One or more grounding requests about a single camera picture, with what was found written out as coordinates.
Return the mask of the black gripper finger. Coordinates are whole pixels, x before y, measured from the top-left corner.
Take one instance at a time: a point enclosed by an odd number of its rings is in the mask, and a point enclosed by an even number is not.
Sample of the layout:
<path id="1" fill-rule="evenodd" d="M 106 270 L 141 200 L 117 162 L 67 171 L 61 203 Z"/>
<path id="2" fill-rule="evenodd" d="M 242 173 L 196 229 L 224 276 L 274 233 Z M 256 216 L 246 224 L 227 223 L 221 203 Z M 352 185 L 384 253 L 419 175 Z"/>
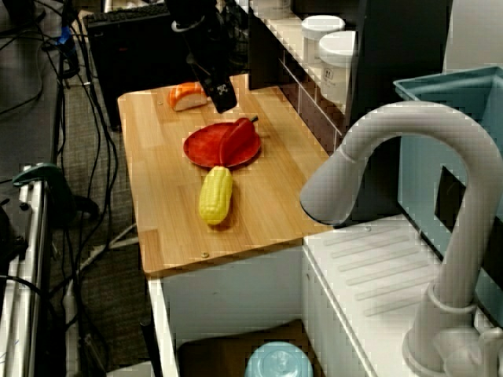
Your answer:
<path id="1" fill-rule="evenodd" d="M 227 112 L 237 106 L 237 97 L 228 75 L 209 75 L 203 79 L 202 86 L 217 113 Z"/>

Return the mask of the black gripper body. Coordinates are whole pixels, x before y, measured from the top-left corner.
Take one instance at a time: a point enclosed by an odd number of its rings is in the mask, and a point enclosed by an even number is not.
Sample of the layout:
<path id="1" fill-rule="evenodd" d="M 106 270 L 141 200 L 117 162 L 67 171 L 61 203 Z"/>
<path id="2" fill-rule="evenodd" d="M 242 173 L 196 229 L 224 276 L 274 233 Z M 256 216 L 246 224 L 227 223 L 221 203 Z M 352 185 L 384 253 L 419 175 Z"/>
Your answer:
<path id="1" fill-rule="evenodd" d="M 221 17 L 174 20 L 172 30 L 188 47 L 186 62 L 202 85 L 223 85 L 229 80 L 229 35 Z"/>

